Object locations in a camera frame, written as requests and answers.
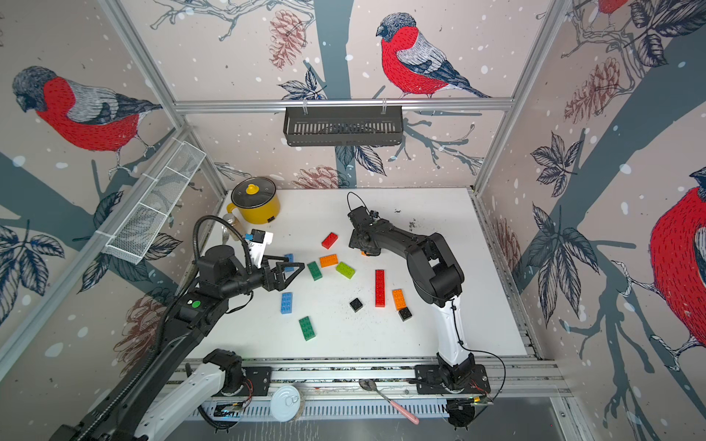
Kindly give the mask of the lime green lego brick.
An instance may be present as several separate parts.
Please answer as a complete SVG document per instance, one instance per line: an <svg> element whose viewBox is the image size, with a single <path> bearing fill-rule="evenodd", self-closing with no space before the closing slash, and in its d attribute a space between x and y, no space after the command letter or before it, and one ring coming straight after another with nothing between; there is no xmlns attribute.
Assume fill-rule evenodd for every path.
<svg viewBox="0 0 706 441"><path fill-rule="evenodd" d="M336 266L336 271L347 279L352 279L356 274L356 270L345 262L338 263L338 265Z"/></svg>

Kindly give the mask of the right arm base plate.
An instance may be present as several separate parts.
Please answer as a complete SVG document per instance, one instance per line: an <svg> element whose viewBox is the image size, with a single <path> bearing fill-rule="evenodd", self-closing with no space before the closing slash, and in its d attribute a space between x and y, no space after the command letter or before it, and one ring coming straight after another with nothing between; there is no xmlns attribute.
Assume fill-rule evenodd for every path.
<svg viewBox="0 0 706 441"><path fill-rule="evenodd" d="M416 365L409 383L416 386L420 395L491 393L485 366L478 364L460 373L436 365Z"/></svg>

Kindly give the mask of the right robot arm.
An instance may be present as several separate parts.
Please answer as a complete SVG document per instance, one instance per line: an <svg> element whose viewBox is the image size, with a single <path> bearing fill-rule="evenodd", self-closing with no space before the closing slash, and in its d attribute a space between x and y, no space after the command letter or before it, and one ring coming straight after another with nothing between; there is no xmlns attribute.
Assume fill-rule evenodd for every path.
<svg viewBox="0 0 706 441"><path fill-rule="evenodd" d="M406 259L413 285L422 301L433 307L439 350L439 384L450 391L469 386L474 355L463 343L459 297L464 274L450 246L439 233L421 235L395 227L364 206L347 215L353 226L349 247L368 257L388 250Z"/></svg>

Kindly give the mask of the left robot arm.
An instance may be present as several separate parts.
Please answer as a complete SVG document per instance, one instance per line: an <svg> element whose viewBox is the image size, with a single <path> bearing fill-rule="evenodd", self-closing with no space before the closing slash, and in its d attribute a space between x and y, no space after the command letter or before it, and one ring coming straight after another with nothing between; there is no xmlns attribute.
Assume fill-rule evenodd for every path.
<svg viewBox="0 0 706 441"><path fill-rule="evenodd" d="M242 260L227 244L202 251L200 227L211 220L239 241ZM78 424L60 426L51 436L54 440L165 440L211 396L235 394L247 384L240 356L216 349L167 397L157 398L186 357L232 312L230 299L251 297L258 288L287 290L305 265L275 255L263 255L255 263L244 235L215 215L196 221L192 247L197 273L162 316L148 354Z"/></svg>

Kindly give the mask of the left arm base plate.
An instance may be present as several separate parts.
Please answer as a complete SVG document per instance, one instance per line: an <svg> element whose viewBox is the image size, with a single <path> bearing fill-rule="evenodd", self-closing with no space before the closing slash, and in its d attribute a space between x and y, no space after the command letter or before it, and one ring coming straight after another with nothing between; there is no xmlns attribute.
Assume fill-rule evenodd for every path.
<svg viewBox="0 0 706 441"><path fill-rule="evenodd" d="M225 372L221 396L264 397L268 395L271 367L231 367Z"/></svg>

